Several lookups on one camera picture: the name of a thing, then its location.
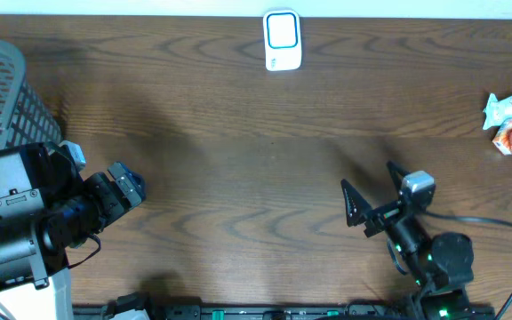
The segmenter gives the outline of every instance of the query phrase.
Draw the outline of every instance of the white panel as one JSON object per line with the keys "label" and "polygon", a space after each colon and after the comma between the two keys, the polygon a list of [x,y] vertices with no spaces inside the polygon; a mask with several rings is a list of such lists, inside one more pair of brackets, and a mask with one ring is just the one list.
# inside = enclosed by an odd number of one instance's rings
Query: white panel
{"label": "white panel", "polygon": [[0,0],[0,13],[512,19],[512,0]]}

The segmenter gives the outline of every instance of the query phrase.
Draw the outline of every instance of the white wall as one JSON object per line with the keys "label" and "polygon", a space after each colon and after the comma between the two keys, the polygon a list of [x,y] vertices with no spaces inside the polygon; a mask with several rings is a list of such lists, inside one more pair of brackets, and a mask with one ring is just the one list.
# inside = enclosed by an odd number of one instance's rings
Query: white wall
{"label": "white wall", "polygon": [[512,0],[0,0],[0,13],[512,19]]}

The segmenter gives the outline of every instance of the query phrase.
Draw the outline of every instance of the white electronic device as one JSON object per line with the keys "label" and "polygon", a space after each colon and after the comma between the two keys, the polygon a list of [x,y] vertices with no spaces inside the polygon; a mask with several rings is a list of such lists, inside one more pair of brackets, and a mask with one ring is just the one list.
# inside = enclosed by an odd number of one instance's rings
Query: white electronic device
{"label": "white electronic device", "polygon": [[294,70],[301,65],[300,16],[292,10],[264,15],[266,69]]}

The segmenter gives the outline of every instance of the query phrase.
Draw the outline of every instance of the wood grain tabletop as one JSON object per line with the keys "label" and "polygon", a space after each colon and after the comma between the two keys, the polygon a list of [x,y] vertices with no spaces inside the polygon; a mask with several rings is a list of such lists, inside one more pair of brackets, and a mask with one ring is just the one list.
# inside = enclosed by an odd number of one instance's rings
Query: wood grain tabletop
{"label": "wood grain tabletop", "polygon": [[[394,160],[436,179],[431,208],[512,221],[512,156],[483,131],[512,94],[512,21],[302,19],[303,61],[264,67],[261,19],[0,16],[0,39],[86,178],[122,161],[148,200],[72,271],[75,303],[135,291],[212,303],[346,303],[416,290],[386,237],[347,228],[340,180],[396,198]],[[512,230],[420,218],[473,240],[473,302],[512,291]],[[69,251],[72,262],[94,250]],[[506,319],[512,319],[512,307]]]}

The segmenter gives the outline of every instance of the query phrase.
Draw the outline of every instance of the table surface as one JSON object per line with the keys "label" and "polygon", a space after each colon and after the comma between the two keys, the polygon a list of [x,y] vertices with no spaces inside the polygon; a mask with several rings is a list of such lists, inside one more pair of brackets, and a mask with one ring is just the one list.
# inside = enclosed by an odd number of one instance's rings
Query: table surface
{"label": "table surface", "polygon": [[[260,19],[0,16],[83,176],[123,161],[148,200],[72,272],[75,303],[135,291],[219,303],[346,303],[415,290],[386,237],[347,228],[340,180],[396,197],[387,160],[436,178],[431,208],[512,221],[512,156],[483,131],[512,93],[512,21],[302,19],[303,63],[267,72]],[[512,291],[512,230],[471,236],[474,302]],[[92,244],[71,250],[83,259]],[[512,318],[512,307],[507,312]]]}

